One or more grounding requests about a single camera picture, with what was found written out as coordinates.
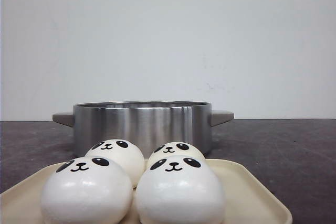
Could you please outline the stainless steel steamer pot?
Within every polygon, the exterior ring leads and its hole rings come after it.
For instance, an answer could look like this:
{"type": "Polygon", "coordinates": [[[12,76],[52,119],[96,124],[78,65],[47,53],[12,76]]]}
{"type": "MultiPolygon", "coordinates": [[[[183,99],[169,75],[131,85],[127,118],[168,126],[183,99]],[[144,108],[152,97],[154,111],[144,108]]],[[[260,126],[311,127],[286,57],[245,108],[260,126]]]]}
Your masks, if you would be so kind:
{"type": "Polygon", "coordinates": [[[208,102],[123,101],[84,103],[53,114],[53,121],[73,129],[74,154],[109,139],[135,144],[145,157],[168,142],[186,142],[202,153],[212,148],[212,127],[231,121],[233,112],[214,111],[208,102]]]}

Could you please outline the cream plastic tray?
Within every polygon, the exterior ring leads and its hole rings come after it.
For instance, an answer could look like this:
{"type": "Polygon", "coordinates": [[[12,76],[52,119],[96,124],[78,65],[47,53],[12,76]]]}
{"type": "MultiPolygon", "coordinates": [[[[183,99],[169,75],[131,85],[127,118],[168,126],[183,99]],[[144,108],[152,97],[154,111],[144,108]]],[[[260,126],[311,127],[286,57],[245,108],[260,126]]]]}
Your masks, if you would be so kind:
{"type": "MultiPolygon", "coordinates": [[[[288,208],[243,165],[225,159],[207,163],[224,185],[224,223],[292,223],[288,208]]],[[[1,193],[1,223],[43,223],[40,193],[59,166],[47,166],[1,193]]]]}

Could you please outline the cream panda bun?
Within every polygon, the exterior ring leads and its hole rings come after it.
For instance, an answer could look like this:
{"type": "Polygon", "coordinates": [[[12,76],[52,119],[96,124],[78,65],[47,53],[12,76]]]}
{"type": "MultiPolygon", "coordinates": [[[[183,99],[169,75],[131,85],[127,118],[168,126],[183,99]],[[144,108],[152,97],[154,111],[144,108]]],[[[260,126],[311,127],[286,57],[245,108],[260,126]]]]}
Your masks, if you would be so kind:
{"type": "Polygon", "coordinates": [[[185,155],[199,161],[205,161],[202,152],[195,146],[184,142],[169,142],[159,146],[149,157],[146,168],[150,168],[155,162],[173,155],[185,155]]]}

